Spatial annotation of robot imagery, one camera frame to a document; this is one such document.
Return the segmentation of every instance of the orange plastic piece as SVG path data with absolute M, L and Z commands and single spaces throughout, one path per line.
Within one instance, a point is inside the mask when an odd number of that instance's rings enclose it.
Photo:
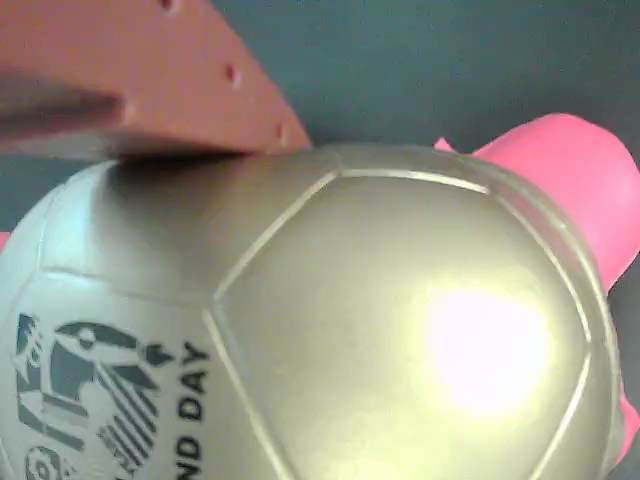
M 0 148 L 124 158 L 310 146 L 206 0 L 4 0 Z

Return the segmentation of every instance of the pink object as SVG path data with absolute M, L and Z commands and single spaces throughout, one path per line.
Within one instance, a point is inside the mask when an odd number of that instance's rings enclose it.
M 0 252 L 7 240 L 9 240 L 9 232 L 0 232 Z
M 454 151 L 443 138 L 435 148 Z M 640 172 L 612 133 L 567 114 L 521 125 L 472 154 L 530 180 L 584 233 L 609 290 L 640 251 Z M 622 391 L 626 420 L 620 461 L 640 428 Z

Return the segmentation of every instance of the dark gray background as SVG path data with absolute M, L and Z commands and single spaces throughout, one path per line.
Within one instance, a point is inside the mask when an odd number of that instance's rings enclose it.
M 613 131 L 640 159 L 637 0 L 215 4 L 317 144 L 432 143 L 444 135 L 468 151 L 541 114 L 569 112 Z M 0 230 L 13 228 L 48 189 L 81 166 L 2 158 Z M 627 390 L 636 405 L 638 290 L 640 262 L 610 297 Z M 612 478 L 640 478 L 640 447 Z

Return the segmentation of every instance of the printed logo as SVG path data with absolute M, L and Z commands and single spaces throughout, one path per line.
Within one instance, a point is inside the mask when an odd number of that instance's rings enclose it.
M 53 450 L 34 447 L 27 452 L 27 480 L 81 480 L 75 469 Z
M 153 374 L 173 360 L 161 344 L 143 344 L 111 326 L 78 321 L 46 334 L 37 317 L 21 314 L 13 357 L 18 418 L 82 453 L 87 469 L 94 459 L 106 459 L 115 478 L 133 479 L 157 435 L 161 392 Z M 78 475 L 44 447 L 29 450 L 25 467 L 28 480 Z

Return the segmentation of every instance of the soccer ball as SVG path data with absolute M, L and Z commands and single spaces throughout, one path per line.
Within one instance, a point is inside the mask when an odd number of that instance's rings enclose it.
M 6 480 L 599 480 L 620 451 L 584 242 L 476 159 L 100 164 L 0 283 Z

